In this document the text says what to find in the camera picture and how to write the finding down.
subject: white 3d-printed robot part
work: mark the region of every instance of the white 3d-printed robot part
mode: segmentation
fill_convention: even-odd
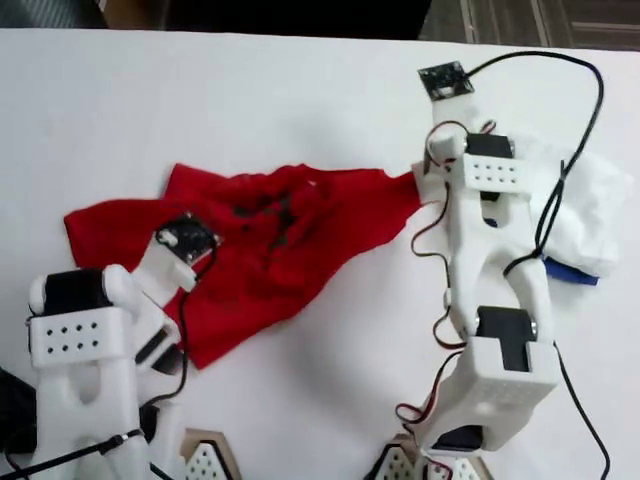
[[[187,463],[187,480],[231,480],[213,445],[201,443]]]

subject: red cloth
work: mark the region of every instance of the red cloth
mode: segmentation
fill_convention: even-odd
[[[299,165],[225,178],[178,164],[163,198],[108,201],[64,221],[80,267],[134,270],[152,233],[187,210],[223,237],[186,302],[191,359],[203,368],[300,312],[340,266],[391,241],[419,206],[411,173]],[[165,308],[174,319],[180,295]]]

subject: wire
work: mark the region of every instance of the wire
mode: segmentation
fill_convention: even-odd
[[[77,460],[78,458],[85,457],[96,452],[104,455],[114,448],[119,447],[130,438],[138,435],[142,435],[142,430],[136,429],[122,435],[114,435],[104,442],[81,448],[80,450],[75,450],[65,455],[60,455],[59,457],[47,460],[42,463],[38,463],[36,465],[30,465],[25,468],[17,467],[18,471],[0,475],[0,480],[17,480],[19,478],[24,478],[27,475],[33,475],[34,473],[43,472],[44,470],[49,470],[50,468],[57,467],[58,465],[62,465],[63,463],[71,462],[73,460]]]
[[[429,463],[435,465],[436,467],[439,467],[439,468],[443,469],[445,472],[447,472],[447,477],[445,478],[445,480],[452,480],[453,479],[453,469],[449,465],[445,465],[442,462],[438,462],[437,460],[434,460],[433,458],[431,458],[428,455],[425,455],[424,453],[422,454],[422,456],[427,459],[427,462],[429,462]],[[429,470],[428,470],[428,467],[427,467],[427,480],[429,479],[428,475],[429,475]]]
[[[565,62],[573,63],[581,67],[585,67],[589,69],[596,78],[596,81],[598,83],[598,96],[596,98],[596,103],[593,108],[593,113],[591,114],[591,117],[589,118],[589,122],[587,123],[587,127],[582,135],[582,138],[580,139],[580,143],[578,144],[578,147],[574,151],[573,155],[571,155],[571,158],[569,159],[569,162],[566,164],[566,166],[562,164],[560,177],[558,178],[556,185],[551,191],[551,194],[549,195],[549,198],[547,199],[545,207],[542,211],[542,215],[540,216],[540,220],[538,221],[538,226],[536,228],[535,248],[531,253],[524,255],[522,257],[516,258],[509,265],[507,265],[507,267],[503,271],[503,275],[505,277],[509,275],[509,272],[511,272],[511,270],[513,270],[516,266],[518,266],[522,262],[526,260],[539,258],[540,255],[542,255],[542,251],[544,250],[547,240],[549,239],[549,234],[551,233],[551,229],[553,228],[553,224],[555,223],[556,217],[558,215],[560,204],[562,203],[562,194],[564,191],[565,179],[567,178],[567,175],[569,175],[569,173],[571,172],[571,169],[573,168],[576,161],[584,151],[587,141],[589,140],[589,137],[591,136],[591,132],[593,131],[593,128],[596,124],[596,120],[598,119],[598,115],[600,114],[600,110],[602,108],[602,102],[604,100],[604,80],[602,79],[602,74],[600,73],[598,68],[592,63],[589,63],[585,60],[581,60],[579,58],[572,57],[570,55],[565,55],[563,53],[556,53],[556,52],[529,50],[525,52],[513,52],[513,53],[507,53],[506,55],[500,55],[499,57],[495,57],[489,60],[488,62],[485,62],[482,65],[479,65],[478,67],[474,68],[469,73],[467,73],[462,78],[462,80],[467,80],[471,78],[478,72],[484,70],[487,67],[490,67],[495,63],[501,62],[503,60],[508,60],[510,58],[516,58],[516,57],[554,58],[557,60],[563,60]]]
[[[211,253],[209,254],[209,261],[207,262],[206,266],[202,269],[202,271],[196,275],[196,285],[202,279],[202,277],[206,275],[206,273],[211,269],[211,267],[213,267],[213,264],[216,262],[216,253],[217,253],[217,244],[214,239],[211,247]],[[180,374],[180,383],[178,384],[178,387],[173,392],[156,395],[155,397],[147,400],[144,404],[142,404],[142,407],[140,407],[140,410],[142,411],[146,410],[152,405],[155,405],[158,402],[161,402],[163,400],[170,400],[176,397],[182,392],[182,390],[184,389],[184,386],[187,383],[187,372],[189,370],[189,333],[187,331],[185,305],[187,303],[187,300],[189,299],[189,296],[191,295],[191,292],[193,292],[193,290],[189,292],[185,292],[185,294],[182,295],[182,297],[180,298],[180,303],[178,304],[178,321],[180,322],[180,329],[182,330],[182,370]]]
[[[150,463],[149,467],[151,468],[151,471],[157,476],[160,477],[162,480],[173,480],[173,478],[171,478],[169,475],[167,475],[166,473],[164,473],[162,470],[160,470],[160,468],[154,464],[154,463]]]
[[[449,364],[449,362],[451,360],[453,360],[455,357],[457,357],[458,355],[460,355],[462,353],[462,350],[459,350],[457,352],[453,352],[452,354],[450,354],[444,361],[444,363],[440,366],[440,368],[438,369],[438,372],[436,373],[435,379],[433,380],[433,386],[431,387],[431,393],[429,394],[429,399],[427,400],[427,405],[424,408],[424,410],[420,410],[418,407],[408,404],[408,403],[399,403],[396,405],[395,408],[395,412],[396,412],[396,416],[400,419],[400,421],[403,422],[403,427],[405,427],[405,429],[407,429],[408,425],[417,425],[419,423],[424,422],[427,418],[429,418],[429,415],[431,415],[431,412],[433,411],[433,409],[435,408],[435,405],[437,403],[437,396],[438,396],[438,386],[440,385],[440,379],[442,378],[442,375],[444,374],[444,369],[446,368],[446,366]],[[418,413],[418,416],[415,418],[407,418],[404,415],[402,415],[400,413],[400,409],[405,408],[407,410],[412,411],[413,413]]]
[[[567,373],[567,369],[564,366],[564,362],[562,361],[562,355],[560,354],[560,349],[558,348],[558,344],[553,342],[553,346],[556,347],[556,351],[558,352],[558,360],[560,361],[560,372],[562,373],[562,378],[564,378],[564,383],[567,385],[567,390],[569,390],[569,395],[571,395],[571,399],[578,410],[578,413],[582,417],[585,425],[591,432],[591,436],[600,447],[600,451],[602,452],[602,456],[604,457],[604,470],[602,471],[602,475],[600,476],[600,480],[604,480],[609,475],[609,470],[611,469],[611,458],[609,457],[609,452],[607,451],[607,447],[605,447],[604,442],[598,435],[598,432],[591,424],[589,417],[587,416],[584,408],[582,408],[582,404],[578,399],[578,395],[576,395],[576,391],[573,389],[573,385],[571,384],[571,379],[569,378],[569,374]]]
[[[442,211],[440,212],[440,215],[438,215],[438,218],[436,218],[429,225],[427,225],[424,228],[421,228],[420,230],[418,230],[413,235],[413,237],[411,238],[411,252],[413,252],[413,254],[416,257],[421,257],[421,258],[438,257],[440,260],[442,260],[442,263],[444,265],[444,271],[445,271],[446,279],[447,279],[447,289],[449,289],[449,288],[451,288],[451,274],[449,272],[449,262],[447,260],[447,257],[445,257],[443,254],[441,254],[439,252],[419,252],[418,250],[416,250],[416,240],[420,236],[422,236],[423,234],[425,234],[426,232],[431,230],[432,228],[436,227],[442,221],[442,219],[444,218],[445,214],[447,213],[447,209],[449,208],[449,199],[450,199],[450,195],[451,195],[451,186],[449,185],[449,183],[445,182],[445,190],[446,190],[447,196],[446,196],[446,199],[445,199],[445,202],[444,202],[444,207],[442,208]],[[440,327],[440,325],[442,325],[442,323],[446,319],[449,318],[449,314],[450,313],[451,313],[451,305],[447,305],[447,308],[445,309],[445,312],[433,324],[432,333],[433,333],[433,337],[436,339],[436,342],[442,348],[444,348],[446,350],[458,350],[460,348],[464,348],[467,345],[466,342],[450,343],[450,342],[447,342],[445,340],[442,340],[440,338],[440,336],[438,335],[438,328]]]
[[[463,123],[460,123],[457,120],[445,120],[444,122],[440,122],[435,127],[433,127],[429,131],[429,133],[427,133],[427,140],[425,141],[424,148],[427,151],[427,154],[429,154],[429,161],[432,162],[434,165],[436,165],[438,167],[441,167],[442,165],[440,165],[438,162],[436,162],[435,158],[433,158],[433,152],[431,151],[431,137],[441,127],[444,127],[445,125],[457,125],[459,127],[462,127],[464,129],[464,131],[466,132],[466,134],[469,135],[469,129],[467,127],[465,127]],[[451,163],[453,161],[454,160],[449,159],[449,160],[445,160],[444,163]]]
[[[18,465],[18,463],[13,458],[11,458],[11,454],[7,450],[4,451],[4,458],[7,460],[7,463],[11,466],[11,468],[13,468],[14,472],[22,472],[22,467]],[[20,478],[29,480],[29,475],[24,475]]]
[[[13,441],[16,439],[18,435],[20,435],[23,432],[26,432],[28,429],[35,430],[35,425],[29,424],[17,429],[7,438],[7,440],[4,443],[4,458],[6,459],[7,463],[11,466],[11,468],[13,468],[14,472],[22,473],[22,467],[18,465],[18,462],[16,462],[11,456],[12,452],[9,451],[11,448],[11,443],[13,443]],[[29,480],[29,475],[26,475],[26,474],[22,474],[22,475],[23,476],[19,478]]]

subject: white cloth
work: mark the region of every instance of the white cloth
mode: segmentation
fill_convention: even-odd
[[[510,138],[515,142],[515,157],[531,162],[531,213],[537,224],[558,180],[560,162],[568,162],[576,146],[551,144],[518,132]],[[583,152],[567,177],[545,255],[589,275],[611,273],[619,257],[612,224],[633,183],[630,175],[608,160]]]

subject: black circuit board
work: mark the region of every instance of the black circuit board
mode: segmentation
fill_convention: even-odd
[[[474,92],[460,62],[422,68],[418,75],[433,102]]]
[[[170,234],[177,242],[168,241]],[[217,237],[209,228],[191,213],[185,213],[164,224],[155,233],[156,241],[188,265],[193,265],[203,255],[216,248]]]

